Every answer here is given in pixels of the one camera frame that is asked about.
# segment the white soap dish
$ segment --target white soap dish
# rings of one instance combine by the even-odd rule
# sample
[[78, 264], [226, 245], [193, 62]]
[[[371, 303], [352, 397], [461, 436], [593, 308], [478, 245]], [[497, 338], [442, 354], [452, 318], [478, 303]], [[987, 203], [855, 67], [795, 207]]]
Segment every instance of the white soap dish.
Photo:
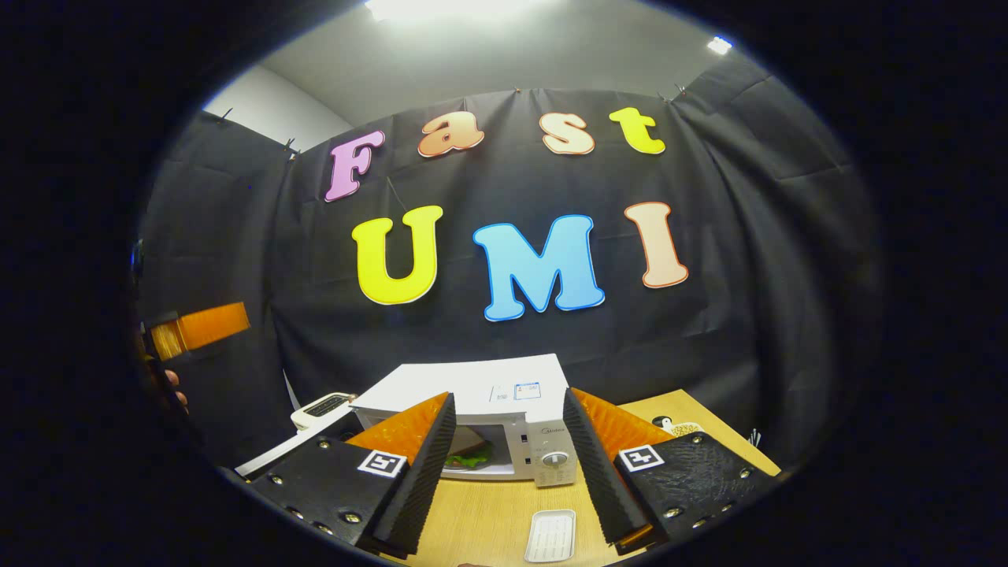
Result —
[[575, 513], [573, 509], [544, 509], [532, 515], [525, 561], [551, 563], [574, 557]]

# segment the peach letter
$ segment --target peach letter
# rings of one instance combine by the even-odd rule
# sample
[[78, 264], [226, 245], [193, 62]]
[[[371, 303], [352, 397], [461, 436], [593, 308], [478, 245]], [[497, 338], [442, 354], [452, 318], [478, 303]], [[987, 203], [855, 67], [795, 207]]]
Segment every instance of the peach letter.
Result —
[[539, 118], [539, 127], [546, 133], [542, 136], [542, 143], [553, 153], [584, 155], [595, 149], [595, 139], [585, 131], [588, 124], [577, 114], [543, 114]]
[[417, 151], [424, 157], [466, 149], [483, 141], [483, 132], [476, 126], [472, 112], [449, 112], [423, 125], [424, 134]]
[[624, 215], [637, 225], [640, 241], [644, 245], [647, 271], [644, 286], [667, 288], [681, 284], [689, 275], [686, 266], [675, 255], [672, 233], [668, 230], [668, 213], [672, 210], [664, 203], [639, 203], [627, 207]]

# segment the ceiling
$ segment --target ceiling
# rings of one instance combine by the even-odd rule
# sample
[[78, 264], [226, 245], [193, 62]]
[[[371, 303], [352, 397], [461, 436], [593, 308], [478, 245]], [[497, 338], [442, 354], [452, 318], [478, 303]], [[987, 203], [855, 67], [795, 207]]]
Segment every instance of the ceiling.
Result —
[[641, 2], [511, 3], [489, 16], [459, 11], [383, 21], [360, 4], [262, 65], [359, 126], [514, 87], [672, 97], [676, 84], [685, 87], [720, 58], [707, 48], [714, 32]]

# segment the microwave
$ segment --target microwave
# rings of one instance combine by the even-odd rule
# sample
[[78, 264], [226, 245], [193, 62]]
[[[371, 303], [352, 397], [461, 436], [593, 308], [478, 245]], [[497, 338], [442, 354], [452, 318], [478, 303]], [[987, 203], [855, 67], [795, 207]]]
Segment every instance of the microwave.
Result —
[[473, 439], [485, 442], [479, 445], [489, 451], [475, 464], [447, 461], [443, 478], [534, 480], [536, 486], [555, 486], [573, 483], [578, 471], [578, 455], [563, 425], [566, 388], [555, 354], [402, 364], [350, 407], [368, 429], [451, 391], [457, 423], [453, 447]]

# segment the wooden table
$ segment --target wooden table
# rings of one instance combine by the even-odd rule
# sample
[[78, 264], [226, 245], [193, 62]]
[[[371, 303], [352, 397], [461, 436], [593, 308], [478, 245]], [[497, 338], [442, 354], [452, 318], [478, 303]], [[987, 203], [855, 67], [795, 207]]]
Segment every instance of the wooden table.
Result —
[[[681, 389], [621, 408], [648, 422], [656, 416], [668, 416], [673, 423], [697, 423], [767, 474], [780, 472], [762, 452]], [[574, 557], [548, 565], [596, 567], [645, 553], [638, 550], [620, 557], [614, 547], [606, 544], [579, 465], [574, 484], [547, 488], [536, 488], [531, 480], [443, 478], [437, 483], [417, 554], [406, 561], [383, 557], [418, 567], [456, 567], [462, 563], [488, 567], [537, 565], [526, 563], [524, 556], [532, 515], [542, 509], [573, 509], [577, 514]]]

